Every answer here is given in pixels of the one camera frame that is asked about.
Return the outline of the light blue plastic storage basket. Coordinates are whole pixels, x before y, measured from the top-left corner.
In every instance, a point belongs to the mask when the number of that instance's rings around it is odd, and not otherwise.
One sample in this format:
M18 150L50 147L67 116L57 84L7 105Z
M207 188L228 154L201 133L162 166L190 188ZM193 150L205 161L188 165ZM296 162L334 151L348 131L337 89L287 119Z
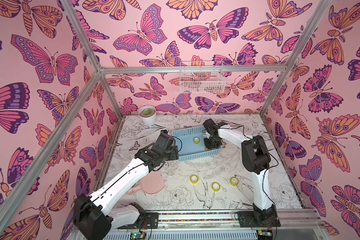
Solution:
M172 136L176 139L176 144L179 148L180 162L214 156L219 154L223 149L222 146L220 146L219 149L214 150L206 149L204 139L207 135L203 126L175 130L173 131ZM194 137L200 139L199 144L194 144Z

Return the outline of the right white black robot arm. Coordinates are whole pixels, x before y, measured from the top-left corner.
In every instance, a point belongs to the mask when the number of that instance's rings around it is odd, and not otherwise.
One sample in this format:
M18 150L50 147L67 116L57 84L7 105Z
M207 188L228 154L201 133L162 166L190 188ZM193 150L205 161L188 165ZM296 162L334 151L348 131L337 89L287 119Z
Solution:
M254 188L254 209L265 211L273 206L270 197L269 173L271 155L262 136L250 136L229 127L225 122L215 123L208 119L203 123L208 137L204 140L208 150L214 150L223 141L230 142L240 148L242 164L252 173Z

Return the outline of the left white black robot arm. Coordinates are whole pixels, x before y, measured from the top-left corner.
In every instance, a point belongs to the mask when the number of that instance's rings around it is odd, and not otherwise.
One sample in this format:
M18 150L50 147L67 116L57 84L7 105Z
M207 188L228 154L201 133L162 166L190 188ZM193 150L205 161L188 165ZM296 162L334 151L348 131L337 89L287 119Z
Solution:
M130 163L110 182L74 201L72 223L87 240L102 240L116 225L111 210L140 179L166 161L179 159L175 137L161 131L156 142L138 150Z

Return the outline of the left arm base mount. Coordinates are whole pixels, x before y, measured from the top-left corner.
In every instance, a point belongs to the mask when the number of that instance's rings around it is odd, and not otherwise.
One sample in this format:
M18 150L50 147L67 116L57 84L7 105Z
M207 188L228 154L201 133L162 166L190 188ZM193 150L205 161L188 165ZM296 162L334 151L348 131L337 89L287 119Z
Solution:
M157 229L159 223L159 213L147 212L137 203L130 203L122 210L122 216L117 217L121 220L117 229Z

